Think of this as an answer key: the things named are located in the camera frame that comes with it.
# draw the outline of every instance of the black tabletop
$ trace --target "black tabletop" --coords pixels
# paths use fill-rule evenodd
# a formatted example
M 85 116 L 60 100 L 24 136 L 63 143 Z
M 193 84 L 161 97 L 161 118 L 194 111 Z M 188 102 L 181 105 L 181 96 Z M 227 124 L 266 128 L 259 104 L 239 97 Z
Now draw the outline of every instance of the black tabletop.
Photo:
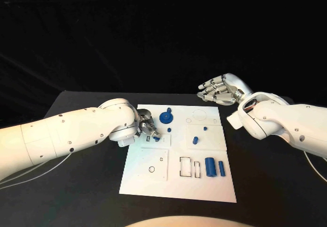
M 112 98 L 125 98 L 134 106 L 217 106 L 196 95 L 65 91 L 46 117 L 98 107 Z M 236 105 L 219 106 L 237 203 L 118 194 L 128 147 L 106 139 L 73 153 L 44 176 L 0 190 L 0 226 L 121 227 L 173 215 L 216 217 L 255 226 L 327 226 L 327 183 L 302 152 L 276 136 L 256 140 L 243 128 L 235 130 L 226 121 L 235 110 Z M 327 173 L 325 161 L 312 155 L 309 158 Z M 62 159 L 13 183 L 43 173 Z

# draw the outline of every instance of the white cable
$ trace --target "white cable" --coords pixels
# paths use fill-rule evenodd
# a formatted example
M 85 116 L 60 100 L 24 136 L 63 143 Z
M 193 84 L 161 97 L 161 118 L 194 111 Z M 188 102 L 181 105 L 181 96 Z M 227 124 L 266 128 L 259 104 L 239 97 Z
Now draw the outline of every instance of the white cable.
M 308 163 L 309 163 L 309 165 L 311 165 L 314 171 L 318 173 L 320 177 L 321 177 L 321 178 L 324 179 L 324 181 L 327 182 L 327 179 L 321 176 L 320 172 L 315 170 L 315 167 L 314 167 L 314 165 L 312 165 L 309 159 L 308 159 Z
M 69 156 L 70 156 L 70 154 L 69 154 L 69 155 L 66 156 L 66 158 L 59 162 L 59 164 L 67 159 Z M 29 180 L 26 180 L 26 181 L 21 181 L 20 183 L 14 183 L 14 184 L 11 184 L 11 185 L 8 185 L 8 186 L 6 186 L 6 187 L 1 187 L 0 190 L 4 189 L 4 188 L 8 188 L 8 187 L 11 187 L 11 186 L 14 186 L 14 185 L 17 185 L 17 184 L 21 184 L 21 183 L 26 183 L 26 182 L 34 180 L 36 178 L 39 178 L 40 176 L 43 176 L 50 170 L 47 170 L 42 175 L 36 176 L 34 178 L 31 178 L 31 179 L 29 179 Z
M 27 174 L 29 172 L 31 172 L 34 169 L 37 169 L 46 163 L 47 163 L 47 161 L 46 162 L 42 162 L 34 168 L 31 168 L 30 170 L 27 170 L 26 172 L 23 172 L 21 174 L 18 174 L 16 177 L 10 178 L 8 180 L 0 182 L 0 184 L 7 183 L 8 181 L 14 180 L 20 176 L 23 176 L 24 174 Z

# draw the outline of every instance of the small blue piece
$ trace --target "small blue piece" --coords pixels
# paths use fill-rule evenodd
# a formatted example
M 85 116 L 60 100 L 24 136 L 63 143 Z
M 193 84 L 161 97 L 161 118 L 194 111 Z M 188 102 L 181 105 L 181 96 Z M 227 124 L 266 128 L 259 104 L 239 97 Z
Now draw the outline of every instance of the small blue piece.
M 197 140 L 199 140 L 199 138 L 196 136 L 194 139 L 193 139 L 193 144 L 197 144 Z
M 219 161 L 220 176 L 224 176 L 223 161 Z
M 158 116 L 158 120 L 163 124 L 168 124 L 173 121 L 171 109 L 167 108 L 167 112 L 163 112 Z
M 216 166 L 214 166 L 214 159 L 213 157 L 206 157 L 206 176 L 213 177 L 216 176 Z

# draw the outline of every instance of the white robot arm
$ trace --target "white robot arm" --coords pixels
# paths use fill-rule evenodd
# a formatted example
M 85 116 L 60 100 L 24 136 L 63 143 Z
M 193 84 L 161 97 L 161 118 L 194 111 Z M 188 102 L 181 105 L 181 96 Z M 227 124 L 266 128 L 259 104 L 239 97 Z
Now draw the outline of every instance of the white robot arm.
M 297 149 L 327 157 L 327 108 L 289 105 L 276 95 L 253 93 L 243 81 L 230 73 L 199 86 L 197 96 L 220 105 L 239 103 L 226 118 L 235 129 L 245 127 L 256 139 L 279 136 Z
M 160 134 L 148 110 L 135 110 L 125 99 L 98 108 L 66 112 L 0 130 L 0 180 L 21 169 L 99 144 L 106 136 L 121 147 L 145 132 Z

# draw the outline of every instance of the silver robot hand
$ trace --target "silver robot hand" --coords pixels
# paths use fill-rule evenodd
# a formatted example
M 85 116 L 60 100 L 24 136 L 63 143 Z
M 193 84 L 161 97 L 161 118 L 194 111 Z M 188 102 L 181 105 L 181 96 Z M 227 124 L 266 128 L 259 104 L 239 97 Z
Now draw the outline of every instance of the silver robot hand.
M 203 91 L 197 93 L 197 97 L 203 101 L 213 101 L 220 105 L 240 103 L 252 94 L 249 86 L 232 73 L 206 81 L 199 85 L 199 89 L 203 89 Z

